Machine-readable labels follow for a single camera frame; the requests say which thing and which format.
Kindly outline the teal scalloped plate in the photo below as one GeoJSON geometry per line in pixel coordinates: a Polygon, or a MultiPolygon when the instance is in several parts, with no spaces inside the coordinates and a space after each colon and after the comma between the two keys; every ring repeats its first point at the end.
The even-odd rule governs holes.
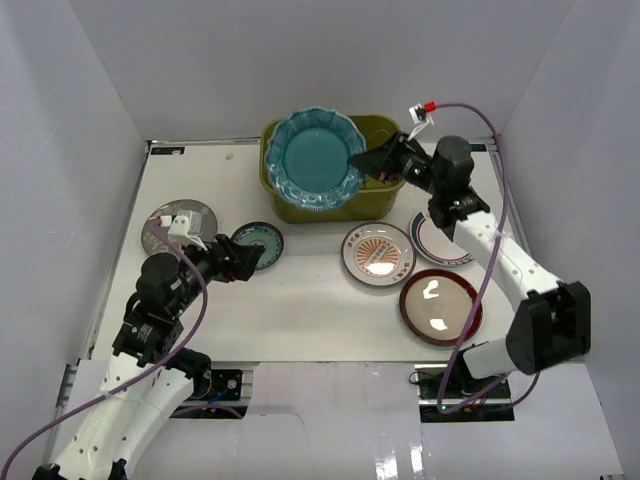
{"type": "Polygon", "coordinates": [[[349,158],[365,151],[366,140],[349,117],[310,107],[275,125],[263,166],[279,198],[302,210],[324,212],[356,196],[364,174],[349,158]]]}

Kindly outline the grey deer snowflake plate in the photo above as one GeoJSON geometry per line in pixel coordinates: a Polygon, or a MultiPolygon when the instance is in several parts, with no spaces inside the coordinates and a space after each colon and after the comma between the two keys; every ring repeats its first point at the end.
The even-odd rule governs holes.
{"type": "Polygon", "coordinates": [[[141,245],[148,256],[157,253],[171,253],[171,250],[151,230],[151,226],[157,218],[166,215],[174,217],[180,211],[186,210],[194,211],[200,215],[200,219],[195,221],[195,227],[191,231],[205,242],[211,242],[215,239],[218,230],[217,217],[208,205],[194,199],[173,200],[156,208],[143,225],[141,245]]]}

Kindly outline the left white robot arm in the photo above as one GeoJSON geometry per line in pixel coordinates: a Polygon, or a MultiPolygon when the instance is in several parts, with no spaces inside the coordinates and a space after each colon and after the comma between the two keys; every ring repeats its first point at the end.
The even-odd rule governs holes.
{"type": "Polygon", "coordinates": [[[260,245],[239,245],[223,234],[212,242],[148,257],[142,264],[100,392],[73,439],[37,479],[128,479],[162,426],[188,398],[211,387],[210,358],[186,348],[182,314],[208,299],[213,281],[251,278],[260,245]]]}

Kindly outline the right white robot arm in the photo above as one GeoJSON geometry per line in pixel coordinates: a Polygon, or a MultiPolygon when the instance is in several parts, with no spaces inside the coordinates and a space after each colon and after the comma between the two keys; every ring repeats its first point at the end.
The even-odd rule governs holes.
{"type": "Polygon", "coordinates": [[[398,132],[348,163],[381,182],[402,179],[428,192],[434,225],[475,258],[515,312],[505,337],[464,349],[464,365],[451,374],[459,396],[477,397],[488,377],[514,371],[533,375],[590,351],[589,290],[581,282],[562,281],[502,234],[489,205],[471,186],[474,161],[467,140],[445,136],[428,154],[398,132]]]}

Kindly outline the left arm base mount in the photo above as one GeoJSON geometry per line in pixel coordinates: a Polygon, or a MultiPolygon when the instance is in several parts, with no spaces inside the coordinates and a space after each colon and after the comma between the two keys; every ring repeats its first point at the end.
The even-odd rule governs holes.
{"type": "Polygon", "coordinates": [[[178,419],[242,419],[248,400],[244,395],[244,372],[240,369],[213,369],[196,392],[173,413],[178,419]]]}

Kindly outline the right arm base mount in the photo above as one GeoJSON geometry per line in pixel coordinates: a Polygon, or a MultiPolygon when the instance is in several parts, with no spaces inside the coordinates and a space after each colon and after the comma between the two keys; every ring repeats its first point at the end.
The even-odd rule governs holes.
{"type": "MultiPolygon", "coordinates": [[[[440,412],[437,408],[437,394],[445,369],[445,364],[416,365],[407,377],[409,384],[417,389],[422,424],[511,422],[515,420],[511,406],[511,389],[506,379],[464,408],[448,414],[440,412]]],[[[490,377],[463,383],[452,373],[443,396],[443,409],[451,410],[454,406],[471,398],[493,380],[494,377],[490,377]]]]}

